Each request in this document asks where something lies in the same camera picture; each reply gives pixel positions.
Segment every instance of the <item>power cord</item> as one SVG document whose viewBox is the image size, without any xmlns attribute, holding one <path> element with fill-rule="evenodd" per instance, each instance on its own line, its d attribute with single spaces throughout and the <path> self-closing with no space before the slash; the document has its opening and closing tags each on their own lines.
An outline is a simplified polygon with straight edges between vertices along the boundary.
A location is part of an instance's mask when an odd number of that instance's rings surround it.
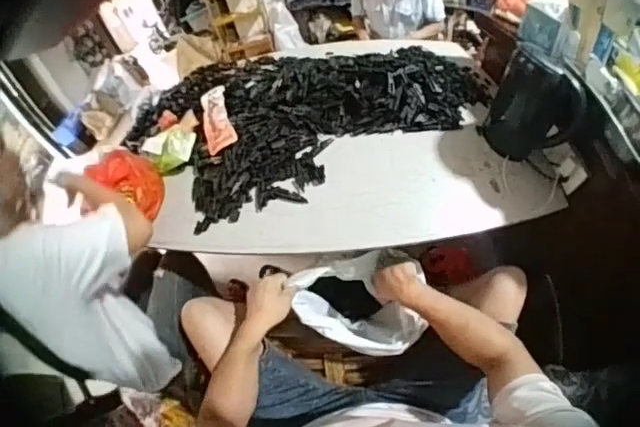
<svg viewBox="0 0 640 427">
<path fill-rule="evenodd" d="M 504 161 L 502 162 L 502 169 L 500 169 L 500 170 L 501 170 L 502 184 L 504 185 L 504 190 L 507 192 L 507 194 L 509 194 L 511 196 L 512 195 L 511 194 L 511 189 L 509 188 L 509 183 L 507 182 L 507 162 L 509 162 L 509 156 L 506 156 L 504 158 Z M 549 194 L 549 198 L 540 207 L 536 207 L 535 209 L 533 209 L 533 212 L 539 212 L 541 210 L 546 209 L 549 206 L 549 204 L 551 204 L 551 202 L 553 201 L 553 197 L 556 194 L 556 190 L 558 188 L 558 184 L 560 182 L 568 181 L 569 177 L 567 177 L 566 175 L 561 175 L 560 173 L 558 173 L 555 176 L 551 176 L 548 173 L 544 172 L 530 158 L 526 158 L 525 162 L 527 164 L 529 164 L 533 170 L 535 170 L 538 174 L 540 174 L 545 179 L 553 180 L 553 185 L 551 186 L 551 192 Z"/>
</svg>

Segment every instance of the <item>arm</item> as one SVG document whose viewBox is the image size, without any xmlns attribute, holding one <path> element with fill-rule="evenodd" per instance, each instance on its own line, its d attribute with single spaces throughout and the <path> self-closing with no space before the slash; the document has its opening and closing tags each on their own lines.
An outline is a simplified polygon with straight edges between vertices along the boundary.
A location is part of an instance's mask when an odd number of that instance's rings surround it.
<svg viewBox="0 0 640 427">
<path fill-rule="evenodd" d="M 369 32 L 364 25 L 365 11 L 363 0 L 351 0 L 351 17 L 353 18 L 353 26 L 356 29 L 356 35 L 359 40 L 369 40 Z"/>
<path fill-rule="evenodd" d="M 420 314 L 452 351 L 479 368 L 487 376 L 491 399 L 513 380 L 542 373 L 515 335 L 479 310 L 418 282 L 413 264 L 380 271 L 374 286 L 381 298 Z"/>
<path fill-rule="evenodd" d="M 411 32 L 407 37 L 410 40 L 427 40 L 437 37 L 440 32 L 444 32 L 444 21 L 435 24 L 425 25 L 421 29 Z"/>
<path fill-rule="evenodd" d="M 435 38 L 439 33 L 444 32 L 444 2 L 442 0 L 422 0 L 424 8 L 424 27 L 411 32 L 408 38 L 411 40 L 425 40 Z"/>
<path fill-rule="evenodd" d="M 95 209 L 105 204 L 113 204 L 122 217 L 131 255 L 142 250 L 149 242 L 153 233 L 151 222 L 123 195 L 103 187 L 87 177 L 68 172 L 58 174 L 55 183 L 72 195 L 82 194 Z"/>
<path fill-rule="evenodd" d="M 262 279 L 247 293 L 247 315 L 227 350 L 211 372 L 199 427 L 245 427 L 258 399 L 258 373 L 262 340 L 284 320 L 293 292 L 284 288 L 284 274 Z"/>
</svg>

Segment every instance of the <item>denim shorts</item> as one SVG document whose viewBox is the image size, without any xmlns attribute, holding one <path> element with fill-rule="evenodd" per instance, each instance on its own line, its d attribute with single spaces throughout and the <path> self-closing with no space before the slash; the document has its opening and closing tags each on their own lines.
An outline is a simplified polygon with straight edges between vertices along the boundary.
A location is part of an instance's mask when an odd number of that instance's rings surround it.
<svg viewBox="0 0 640 427">
<path fill-rule="evenodd" d="M 160 339 L 187 368 L 193 363 L 180 329 L 180 311 L 188 300 L 207 295 L 210 292 L 173 272 L 165 271 L 154 279 L 147 314 Z M 515 330 L 515 325 L 505 327 Z M 392 361 L 396 364 L 389 369 L 393 375 L 382 383 L 367 388 L 338 386 L 267 343 L 260 359 L 258 401 L 250 425 L 298 427 L 344 408 L 376 402 L 411 405 L 459 424 L 489 422 L 483 374 L 454 354 L 433 329 Z"/>
</svg>

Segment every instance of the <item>basket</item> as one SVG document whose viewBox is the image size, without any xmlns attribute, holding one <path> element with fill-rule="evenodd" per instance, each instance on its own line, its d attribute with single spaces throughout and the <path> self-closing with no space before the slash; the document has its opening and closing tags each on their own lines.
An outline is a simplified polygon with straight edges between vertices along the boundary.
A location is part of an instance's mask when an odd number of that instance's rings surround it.
<svg viewBox="0 0 640 427">
<path fill-rule="evenodd" d="M 268 340 L 289 357 L 328 381 L 344 386 L 364 386 L 377 380 L 387 357 L 359 354 L 322 337 L 292 316 L 275 327 Z"/>
</svg>

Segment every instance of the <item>short-sleeve shirt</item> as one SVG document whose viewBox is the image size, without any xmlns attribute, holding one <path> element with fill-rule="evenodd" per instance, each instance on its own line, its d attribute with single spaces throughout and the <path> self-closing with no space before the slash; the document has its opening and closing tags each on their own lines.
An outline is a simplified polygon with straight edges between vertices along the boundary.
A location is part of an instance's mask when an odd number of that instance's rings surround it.
<svg viewBox="0 0 640 427">
<path fill-rule="evenodd" d="M 406 37 L 445 18 L 442 0 L 351 0 L 351 15 L 369 19 L 371 30 L 384 39 Z"/>
<path fill-rule="evenodd" d="M 573 407 L 560 389 L 542 374 L 531 374 L 504 387 L 491 405 L 489 424 L 465 427 L 598 427 Z M 367 404 L 326 415 L 306 427 L 437 427 L 447 419 L 402 404 Z"/>
<path fill-rule="evenodd" d="M 0 239 L 0 304 L 93 378 L 141 391 L 180 371 L 153 322 L 121 292 L 131 266 L 113 205 L 69 225 L 26 224 Z"/>
</svg>

